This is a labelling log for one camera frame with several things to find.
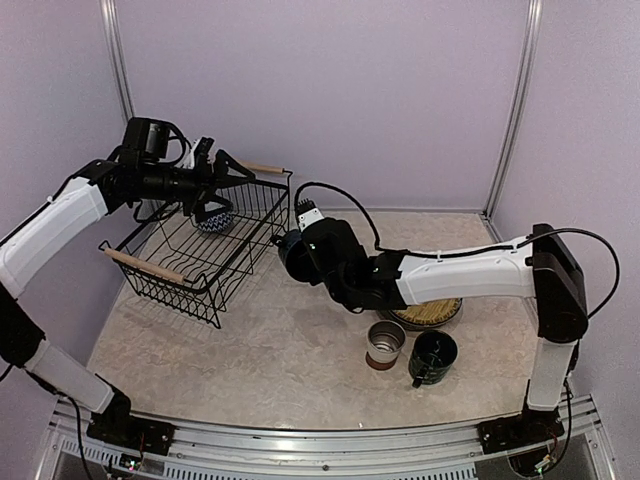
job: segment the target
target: dark mug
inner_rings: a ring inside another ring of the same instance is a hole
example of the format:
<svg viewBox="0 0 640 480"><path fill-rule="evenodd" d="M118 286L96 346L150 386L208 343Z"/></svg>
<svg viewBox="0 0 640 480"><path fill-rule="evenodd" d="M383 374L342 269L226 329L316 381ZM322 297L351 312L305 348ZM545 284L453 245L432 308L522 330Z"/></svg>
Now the dark mug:
<svg viewBox="0 0 640 480"><path fill-rule="evenodd" d="M422 384L435 385L444 378L458 356L456 342L444 332L421 333L413 344L409 373L413 388Z"/></svg>
<svg viewBox="0 0 640 480"><path fill-rule="evenodd" d="M287 273L299 282L317 285L321 279L298 229L289 230L284 236L274 235L271 243L278 247L278 256Z"/></svg>

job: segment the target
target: wall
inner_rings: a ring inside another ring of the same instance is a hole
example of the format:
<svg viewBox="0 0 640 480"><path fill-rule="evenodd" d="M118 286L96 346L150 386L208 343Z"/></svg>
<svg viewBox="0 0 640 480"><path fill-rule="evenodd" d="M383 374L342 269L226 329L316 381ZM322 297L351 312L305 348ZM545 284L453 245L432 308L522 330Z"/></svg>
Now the wall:
<svg viewBox="0 0 640 480"><path fill-rule="evenodd" d="M575 380L592 392L622 478L640 469L640 4L547 0L513 164L495 222L504 236L534 222L598 232L618 250L622 281L582 342ZM596 242L567 236L591 308L613 281Z"/></svg>
<svg viewBox="0 0 640 480"><path fill-rule="evenodd" d="M369 206L480 210L528 1L118 3L136 114ZM324 204L343 202L335 194Z"/></svg>
<svg viewBox="0 0 640 480"><path fill-rule="evenodd" d="M0 5L1 237L68 175L107 155L124 128L98 2ZM21 297L48 338L80 361L88 359L122 283L97 245L129 228L123 212L84 232ZM21 371L0 385L0 478L26 478L54 402Z"/></svg>

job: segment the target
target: table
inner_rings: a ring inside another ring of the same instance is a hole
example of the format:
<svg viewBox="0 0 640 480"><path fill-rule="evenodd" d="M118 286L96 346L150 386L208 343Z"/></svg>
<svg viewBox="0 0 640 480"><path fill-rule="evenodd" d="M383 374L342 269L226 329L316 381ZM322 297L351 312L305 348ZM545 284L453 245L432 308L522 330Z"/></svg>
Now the table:
<svg viewBox="0 0 640 480"><path fill-rule="evenodd" d="M373 243L359 213L334 216L351 222L363 245ZM474 214L372 216L390 248L492 243ZM226 425L394 428L519 411L537 338L522 300L465 299L463 309L442 328L459 346L453 368L440 384L413 389L407 362L416 334L408 334L392 369L372 370L365 336L377 314L351 314L322 285L290 279L269 249L221 315L222 330L125 285L89 368L123 390L136 410Z"/></svg>

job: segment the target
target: black wire dish rack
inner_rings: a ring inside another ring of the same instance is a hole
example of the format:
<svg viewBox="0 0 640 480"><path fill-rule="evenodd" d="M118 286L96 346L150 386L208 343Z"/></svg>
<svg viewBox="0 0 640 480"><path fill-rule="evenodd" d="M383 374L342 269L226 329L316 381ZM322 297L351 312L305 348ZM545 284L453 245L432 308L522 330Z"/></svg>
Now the black wire dish rack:
<svg viewBox="0 0 640 480"><path fill-rule="evenodd" d="M164 204L115 249L107 241L100 249L138 295L221 328L219 312L254 274L271 236L288 229L292 173L281 173L286 184L256 179L216 192L234 205L233 223L222 233L203 232L181 204Z"/></svg>

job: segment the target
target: metal frame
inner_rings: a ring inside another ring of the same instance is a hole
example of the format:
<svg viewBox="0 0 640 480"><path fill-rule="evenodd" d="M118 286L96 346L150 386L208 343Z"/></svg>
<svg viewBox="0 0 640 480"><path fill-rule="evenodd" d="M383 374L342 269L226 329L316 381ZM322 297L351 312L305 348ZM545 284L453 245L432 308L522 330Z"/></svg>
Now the metal frame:
<svg viewBox="0 0 640 480"><path fill-rule="evenodd" d="M598 478L614 480L609 461L608 442L590 396L572 401L573 435L587 435ZM567 421L566 399L560 406ZM243 428L203 422L167 419L157 415L138 415L169 420L177 430L167 457L145 455L145 477L168 479L324 478L368 480L404 478L475 477L476 462L506 455L484 455L476 431L477 421L429 427L384 430L293 431ZM82 411L86 428L89 412ZM137 452L120 449L86 438L89 461L105 462L122 454ZM509 454L525 451L519 449ZM54 478L61 453L79 456L75 411L60 401L42 442L41 462L34 478Z"/></svg>
<svg viewBox="0 0 640 480"><path fill-rule="evenodd" d="M133 101L131 100L131 90L129 89L127 69L124 62L124 53L122 51L122 40L118 26L118 12L116 10L115 0L99 1L111 67L120 100L120 108L122 109L122 118L126 124L131 117L135 116L135 113Z"/></svg>
<svg viewBox="0 0 640 480"><path fill-rule="evenodd" d="M542 0L529 0L527 26L525 28L524 43L522 45L522 55L520 57L516 91L511 104L507 131L500 150L498 168L496 169L496 173L493 177L491 189L489 190L489 198L484 209L484 215L489 219L489 222L492 221L498 202L500 201L500 195L504 188L504 183L513 155L513 149L518 136L518 130L520 129L520 123L522 122L522 114L524 112L527 91L529 89L529 82L533 71L533 61L538 43L541 16Z"/></svg>

